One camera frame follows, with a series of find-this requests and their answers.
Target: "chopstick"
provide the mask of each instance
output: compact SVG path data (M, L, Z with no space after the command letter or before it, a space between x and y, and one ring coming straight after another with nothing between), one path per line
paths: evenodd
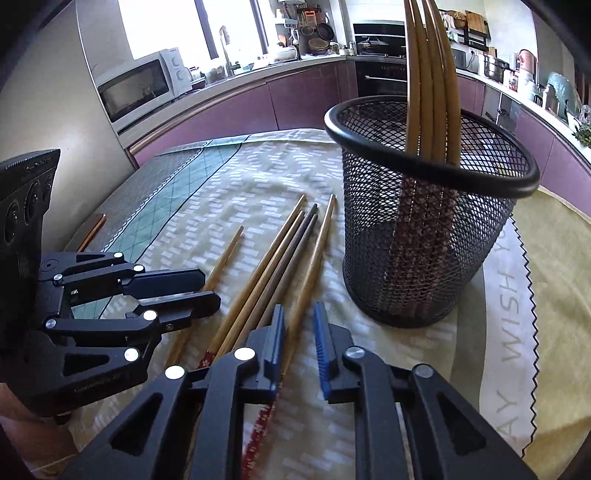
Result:
M421 128L421 64L418 59L417 32L414 29L413 11L410 0L404 0L406 14L408 107L406 151L418 154L418 135Z
M283 295L285 294L285 291L290 284L291 278L293 277L294 273L296 273L297 268L300 266L301 256L306 250L308 240L312 235L312 230L314 229L314 225L316 224L317 220L318 215L315 214L312 217L310 224L306 228L304 237L295 249L295 253L293 257L291 257L290 263L289 265L287 265L287 269L285 270L284 275L281 277L279 285L277 285L277 288L275 289L273 296L271 297L271 300L269 301L267 308L265 309L265 312L262 314L261 319L259 320L259 323L256 326L256 328L266 327L267 325L271 324L275 305L281 303L281 299L283 298Z
M314 250L312 253L312 257L310 259L308 270L306 271L304 283L300 290L298 299L296 300L293 312L290 312L290 321L287 328L287 340L285 341L285 352L283 355L283 363L281 369L282 378L285 378L285 373L289 369L291 361L293 360L293 355L295 353L295 349L297 346L297 339L299 333L298 330L301 326L301 320L304 316L304 312L306 311L306 308L310 301L312 290L314 289L314 285L316 283L316 278L318 276L320 264L322 262L324 247L326 245L326 239L329 233L330 219L332 217L332 212L335 203L336 197L332 194L326 207L326 213L324 214L324 218L322 220L320 233L318 234L318 238L316 239L316 243L314 244ZM271 418L272 412L274 411L276 404L277 401L273 402L272 405L263 405L259 410L259 414L255 422L255 427L252 430L251 438L246 446L245 453L242 457L241 480L248 480L251 472L255 467L255 462L261 448L261 442L267 432L267 427L269 425L268 422Z
M240 335L240 332L242 331L246 322L248 321L248 317L251 314L252 309L255 307L257 301L259 300L259 298L261 297L261 294L263 293L263 290L265 289L265 287L269 283L269 279L271 278L271 276L273 275L273 272L277 268L277 265L279 264L281 257L283 257L283 254L287 250L287 247L289 246L291 239L294 238L294 235L296 234L296 231L299 228L300 223L302 222L303 219L304 219L304 212L300 211L300 213L295 218L294 223L292 223L286 236L281 241L279 248L276 250L275 254L271 258L271 261L267 265L265 271L261 275L261 278L256 282L255 288L253 289L253 291L251 292L250 296L248 297L246 303L242 307L242 310L238 314L238 317L236 317L236 321L234 322L234 324L230 328L230 331L226 335L225 340L220 345L220 348L218 349L218 351L216 353L214 361L217 360L218 358L223 357L224 355L226 355L226 353L232 351L232 348L234 347L234 343L236 343L236 339L238 338L238 336Z
M420 64L421 79L421 142L419 147L420 155L430 159L433 149L433 77L431 76L431 58L429 46L427 45L427 33L423 27L423 19L418 9L417 0L410 0L411 12L414 19L414 28L417 35L418 61Z
M246 341L246 338L248 337L248 334L251 332L251 330L253 328L257 328L258 326L260 326L259 321L261 320L262 314L266 311L265 309L267 307L271 307L272 309L275 308L276 302L271 303L271 298L273 297L277 289L277 285L279 285L281 279L283 278L283 276L285 276L285 271L289 263L291 262L291 259L293 258L294 253L297 250L297 247L299 247L302 243L306 243L306 241L303 241L303 237L312 219L315 216L317 218L317 215L315 215L317 209L318 206L314 204L308 212L308 215L306 215L306 218L304 218L304 221L298 227L294 238L291 239L291 242L287 247L286 252L281 257L281 261L279 262L277 268L273 272L271 279L265 286L265 290L263 290L260 298L257 300L256 305L251 311L251 314L248 316L248 320L244 324L244 327L242 327L242 331L240 332L240 335L238 335L238 338L234 343L234 348L240 347Z
M219 282L219 278L222 275L222 270L228 264L232 253L234 252L238 241L240 240L240 236L242 235L242 231L244 227L241 225L238 231L230 240L230 243L222 253L222 256L217 261L216 266L213 268L212 272L207 277L205 281L205 285L202 288L202 291L209 291L214 290ZM174 339L174 343L168 353L168 357L166 359L166 366L169 367L170 365L178 364L183 356L184 350L187 348L187 344L189 339L191 338L192 334L195 332L196 325L191 325L190 328L181 330L176 338Z
M422 0L423 11L425 12L425 23L427 24L427 40L429 59L431 60L431 76L433 78L433 147L431 157L427 160L443 163L446 156L447 140L447 109L446 89L443 80L443 59L439 48L439 39L433 20L429 11L427 1Z
M252 290L256 286L256 283L258 282L259 278L263 274L265 268L267 267L267 265L271 261L272 256L275 254L275 251L279 247L279 244L281 243L281 241L283 240L283 238L287 234L287 231L291 227L291 224L296 219L296 216L298 215L298 212L300 211L301 206L303 205L303 203L305 201L306 201L306 195L302 195L300 197L300 199L298 200L298 202L295 204L293 210L290 212L289 216L287 217L287 220L285 221L285 223L283 224L283 226L281 227L281 229L277 233L277 236L275 237L275 239L271 243L269 250L265 253L265 255L263 256L263 258L261 259L259 264L256 266L255 271L252 273L251 277L248 279L248 282L246 283L246 285L244 286L242 291L234 299L234 301L232 302L232 305L230 305L230 309L228 310L226 317L224 318L222 324L220 325L220 328L217 330L217 333L213 337L212 341L209 343L209 347L207 348L207 351L203 355L202 361L199 363L200 366L209 366L211 364L211 362L213 361L213 359L215 358L215 356L217 355L220 347L222 346L222 343L224 342L224 340L226 339L226 337L228 335L228 332L232 328L234 321L236 320L236 318L240 314L242 307L244 306L248 297L252 293Z
M316 278L318 277L318 272L320 271L320 264L322 263L324 247L326 245L326 239L328 238L330 229L330 219L332 217L332 212L335 208L335 204L336 196L333 193L330 195L328 205L326 206L326 213L324 214L322 224L320 225L320 232L318 233L318 238L316 239L316 244L314 245L312 258L310 259L310 265L308 266L308 270L306 271L306 276L304 278L304 283L302 284L302 288L300 290L300 295L298 296L298 299L295 301L295 306L293 307L293 310L290 312L289 315L290 321L287 325L287 337L285 339L285 355L282 366L283 375L285 375L285 373L287 372L287 369L289 368L293 355L296 351L297 341L301 329L301 322L304 318L306 308L310 303L310 298L312 297L312 290L314 290Z
M456 66L453 61L452 47L449 44L443 25L443 19L434 0L427 0L428 11L434 21L439 41L439 50L443 61L443 80L445 85L447 111L447 163L460 164L462 115L460 96L457 87Z

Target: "oven door handle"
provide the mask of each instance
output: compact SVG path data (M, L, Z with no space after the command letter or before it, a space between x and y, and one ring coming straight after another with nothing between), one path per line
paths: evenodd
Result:
M398 79L384 79L382 77L370 77L369 75L365 76L366 80L386 80L387 82L403 82L407 83L406 80L398 80Z

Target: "countertop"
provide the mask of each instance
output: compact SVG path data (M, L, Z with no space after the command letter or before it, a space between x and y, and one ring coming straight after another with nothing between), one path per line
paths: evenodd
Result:
M482 77L476 73L467 72L465 70L457 70L458 75L463 75L464 77L470 77L478 82L482 82L486 85L493 87L494 89L500 91L503 95L507 95L512 100L520 103L522 107L525 107L531 114L536 116L539 120L543 121L548 127L553 129L556 133L560 134L562 139L565 143L570 145L574 150L581 153L581 155L589 162L591 165L591 148L585 147L581 142L579 142L573 135L573 131L570 127L564 123L560 118L555 116L553 113L550 113L548 110L543 109L540 105L532 102L531 100L523 97L517 92L507 88L504 85L501 85L494 80L491 80L486 77Z
M285 63L279 63L275 65L269 65L261 69L256 69L248 73L242 73L235 77L220 80L208 85L201 90L189 92L167 105L157 109L155 112L146 116L143 120L139 121L132 127L126 129L124 132L119 134L119 141L123 148L128 148L138 140L149 134L156 128L164 125L169 120L173 119L177 115L183 113L190 108L193 108L201 103L205 103L214 97L222 95L230 90L234 90L250 83L260 82L281 73L290 72L292 70L303 69L312 67L314 65L327 64L334 61L344 61L347 57L341 55L329 55L318 57L315 59L305 59L288 61Z
M236 77L221 80L212 85L205 87L202 90L195 92L189 92L179 97L173 102L166 106L161 107L154 113L148 115L143 120L128 128L119 135L119 141L124 148L129 148L131 145L136 143L138 140L149 134L151 131L166 124L169 120L173 119L177 115L194 108L201 103L222 95L230 90L234 90L240 87L247 86L252 83L261 82L265 79L276 76L281 73L287 73L292 70L303 69L315 65L322 65L327 63L333 63L337 61L383 61L386 63L400 63L401 59L389 58L389 57L366 57L366 56L341 56L341 55L330 55L317 57L314 59L304 59L299 61L289 61L286 63L280 63L270 65L261 69L254 70L252 72L243 73ZM558 117L554 116L550 112L544 110L542 107L537 105L514 92L500 83L494 82L491 79L482 77L476 73L472 73L466 70L457 70L457 74L469 77L482 82L490 87L500 91L502 94L510 97L512 100L518 102L527 110L529 110L534 116L540 121L544 122L548 127L552 128L558 133L563 141L570 145L574 150L578 151L583 158L585 158L589 164L591 164L591 148L584 147L577 139L575 139L571 129Z

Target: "frying pan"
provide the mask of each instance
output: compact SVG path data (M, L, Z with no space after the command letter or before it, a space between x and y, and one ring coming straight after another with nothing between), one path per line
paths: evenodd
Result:
M318 36L322 38L322 40L331 42L335 39L335 31L328 23L319 23L316 26L316 31L318 32Z

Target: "zigzag edge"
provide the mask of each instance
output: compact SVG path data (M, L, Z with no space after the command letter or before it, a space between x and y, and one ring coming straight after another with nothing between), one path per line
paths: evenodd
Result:
M534 441L534 435L536 433L536 431L538 430L538 427L535 424L535 418L537 416L536 411L534 410L534 406L535 406L535 402L536 402L536 398L535 398L535 391L538 389L538 382L536 381L536 378L538 377L538 374L540 373L540 369L538 368L538 361L540 360L540 356L538 355L538 347L540 346L540 343L538 342L538 327L536 325L537 321L538 321L538 316L535 314L535 301L534 301L534 291L531 289L531 285L532 285L532 281L530 278L531 275L531 270L529 268L529 264L530 261L527 258L527 251L525 250L525 246L523 243L523 240L521 239L521 235L519 234L519 229L517 228L517 224L515 223L515 218L513 217L513 214L511 214L511 222L513 223L513 228L515 229L515 233L517 234L517 238L519 240L519 243L521 244L521 249L523 250L523 258L525 259L525 269L527 270L527 275L525 276L525 278L527 278L529 285L528 285L528 290L530 291L531 295L530 295L530 302L531 302L531 313L534 315L534 321L532 323L532 326L534 327L534 340L535 340L535 347L534 347L534 355L535 355L535 361L534 361L534 368L535 368L535 375L532 378L532 381L534 382L534 389L531 391L531 406L530 406L530 410L531 412L534 414L534 416L531 419L531 425L534 428L534 431L531 432L531 438L530 438L530 442L521 449L521 457L523 458L525 456L525 450L527 447L529 447L532 442Z

